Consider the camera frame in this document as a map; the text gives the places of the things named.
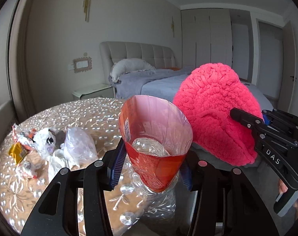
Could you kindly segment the clear plastic bag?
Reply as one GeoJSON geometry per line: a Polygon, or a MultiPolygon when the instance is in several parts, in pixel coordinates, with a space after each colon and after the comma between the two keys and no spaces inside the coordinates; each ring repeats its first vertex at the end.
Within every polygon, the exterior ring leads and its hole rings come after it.
{"type": "Polygon", "coordinates": [[[78,167],[98,159],[93,138],[80,127],[72,127],[66,131],[64,151],[71,156],[74,164],[78,167]]]}

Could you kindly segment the red snack bag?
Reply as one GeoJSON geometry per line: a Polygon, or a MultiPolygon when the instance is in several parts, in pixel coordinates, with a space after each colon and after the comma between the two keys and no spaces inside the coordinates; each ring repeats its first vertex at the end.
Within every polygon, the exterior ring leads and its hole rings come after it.
{"type": "Polygon", "coordinates": [[[165,99],[134,95],[121,108],[119,130],[141,181],[156,193],[167,189],[193,140],[185,115],[165,99]]]}

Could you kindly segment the pink knitted hat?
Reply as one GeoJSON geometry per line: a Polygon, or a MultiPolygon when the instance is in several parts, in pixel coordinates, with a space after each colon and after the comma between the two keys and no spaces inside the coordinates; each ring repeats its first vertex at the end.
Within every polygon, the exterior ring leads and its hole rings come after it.
{"type": "Polygon", "coordinates": [[[222,63],[201,65],[181,83],[175,104],[193,130],[193,142],[233,166],[253,164],[257,158],[251,130],[230,117],[238,108],[262,118],[260,105],[236,72],[222,63]]]}

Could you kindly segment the white plastic bag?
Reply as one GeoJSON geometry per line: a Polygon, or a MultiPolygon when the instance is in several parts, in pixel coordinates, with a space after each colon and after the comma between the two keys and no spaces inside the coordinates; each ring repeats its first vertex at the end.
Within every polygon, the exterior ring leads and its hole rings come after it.
{"type": "Polygon", "coordinates": [[[36,150],[42,159],[46,159],[48,155],[52,155],[57,149],[55,147],[55,135],[57,132],[51,128],[43,128],[35,134],[33,140],[36,144],[36,150]]]}

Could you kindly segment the yellow snack wrapper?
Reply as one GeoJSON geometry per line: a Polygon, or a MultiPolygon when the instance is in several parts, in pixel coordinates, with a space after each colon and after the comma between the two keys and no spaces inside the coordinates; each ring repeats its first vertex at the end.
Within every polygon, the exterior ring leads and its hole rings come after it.
{"type": "Polygon", "coordinates": [[[10,147],[8,155],[11,156],[15,164],[18,165],[28,154],[28,152],[29,151],[26,148],[24,148],[24,146],[21,143],[16,142],[10,147]]]}

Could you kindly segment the white crumpled tissue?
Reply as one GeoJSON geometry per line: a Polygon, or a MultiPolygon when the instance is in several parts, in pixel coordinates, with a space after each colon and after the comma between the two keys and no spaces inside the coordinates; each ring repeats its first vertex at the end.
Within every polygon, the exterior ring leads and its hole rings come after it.
{"type": "Polygon", "coordinates": [[[52,155],[46,157],[48,162],[48,180],[49,182],[56,176],[62,168],[72,169],[76,165],[74,159],[68,151],[56,149],[52,155]]]}

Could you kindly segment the grey cloth piece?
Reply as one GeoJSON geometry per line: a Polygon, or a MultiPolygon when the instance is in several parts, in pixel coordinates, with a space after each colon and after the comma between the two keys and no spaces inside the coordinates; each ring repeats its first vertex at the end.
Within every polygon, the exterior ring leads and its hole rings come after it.
{"type": "Polygon", "coordinates": [[[66,139],[66,133],[64,131],[58,131],[55,135],[55,140],[56,140],[55,147],[57,149],[60,149],[61,145],[65,142],[65,139],[66,139]]]}

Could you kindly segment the white nightstand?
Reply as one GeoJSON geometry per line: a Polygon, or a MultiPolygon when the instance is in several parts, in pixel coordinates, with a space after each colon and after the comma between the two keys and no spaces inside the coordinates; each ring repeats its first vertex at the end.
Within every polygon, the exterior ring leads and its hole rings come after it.
{"type": "Polygon", "coordinates": [[[111,85],[94,84],[75,90],[72,93],[73,100],[85,100],[90,98],[115,98],[115,89],[111,85]]]}

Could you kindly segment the white pillow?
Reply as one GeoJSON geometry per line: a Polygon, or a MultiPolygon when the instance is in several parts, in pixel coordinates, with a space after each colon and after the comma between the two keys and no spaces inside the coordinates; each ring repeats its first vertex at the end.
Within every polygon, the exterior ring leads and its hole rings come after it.
{"type": "Polygon", "coordinates": [[[155,70],[155,67],[142,59],[123,59],[114,63],[109,76],[112,82],[117,83],[121,75],[146,70],[155,70]]]}

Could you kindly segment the orange printed clear wrapper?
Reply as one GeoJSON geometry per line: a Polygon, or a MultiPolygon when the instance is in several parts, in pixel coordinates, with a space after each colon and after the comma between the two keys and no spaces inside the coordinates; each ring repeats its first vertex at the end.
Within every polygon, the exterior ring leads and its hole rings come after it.
{"type": "Polygon", "coordinates": [[[27,151],[36,151],[36,144],[33,140],[36,129],[30,129],[28,131],[22,131],[18,129],[18,125],[15,123],[12,125],[12,137],[15,143],[20,143],[27,151]]]}

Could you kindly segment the white wardrobe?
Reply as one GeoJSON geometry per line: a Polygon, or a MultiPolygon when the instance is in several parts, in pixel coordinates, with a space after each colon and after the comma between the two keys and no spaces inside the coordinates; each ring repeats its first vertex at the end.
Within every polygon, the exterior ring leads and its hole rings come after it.
{"type": "Polygon", "coordinates": [[[181,11],[182,64],[232,65],[232,24],[229,9],[181,11]]]}

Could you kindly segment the beige tufted headboard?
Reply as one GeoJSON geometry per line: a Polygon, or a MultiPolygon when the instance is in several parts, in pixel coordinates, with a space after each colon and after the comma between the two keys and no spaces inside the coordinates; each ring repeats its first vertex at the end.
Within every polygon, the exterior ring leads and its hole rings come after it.
{"type": "Polygon", "coordinates": [[[172,49],[165,46],[124,41],[104,41],[100,43],[99,49],[107,84],[109,84],[109,74],[114,63],[123,59],[143,59],[156,69],[177,67],[172,49]]]}

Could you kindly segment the beige window seat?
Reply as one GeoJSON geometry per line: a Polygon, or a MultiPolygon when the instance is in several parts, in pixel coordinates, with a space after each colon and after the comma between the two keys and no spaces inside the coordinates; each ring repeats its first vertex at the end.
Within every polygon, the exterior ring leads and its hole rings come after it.
{"type": "Polygon", "coordinates": [[[15,123],[18,123],[18,119],[13,102],[7,101],[0,105],[0,145],[15,123]]]}

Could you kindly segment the framed wall switch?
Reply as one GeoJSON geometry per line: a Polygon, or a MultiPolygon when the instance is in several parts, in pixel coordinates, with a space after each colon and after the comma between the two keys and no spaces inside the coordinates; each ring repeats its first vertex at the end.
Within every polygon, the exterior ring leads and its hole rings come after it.
{"type": "Polygon", "coordinates": [[[77,58],[73,60],[74,72],[81,73],[92,69],[92,59],[90,57],[77,58]]]}

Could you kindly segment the gold wall lamp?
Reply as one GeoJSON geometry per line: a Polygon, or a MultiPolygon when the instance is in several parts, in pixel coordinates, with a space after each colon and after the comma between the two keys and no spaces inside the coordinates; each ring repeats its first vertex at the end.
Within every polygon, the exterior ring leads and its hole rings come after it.
{"type": "Polygon", "coordinates": [[[90,1],[91,0],[83,1],[83,13],[85,14],[85,22],[89,21],[90,1]]]}
{"type": "Polygon", "coordinates": [[[171,17],[171,30],[172,30],[172,36],[174,38],[175,37],[175,22],[174,22],[173,17],[171,17]]]}

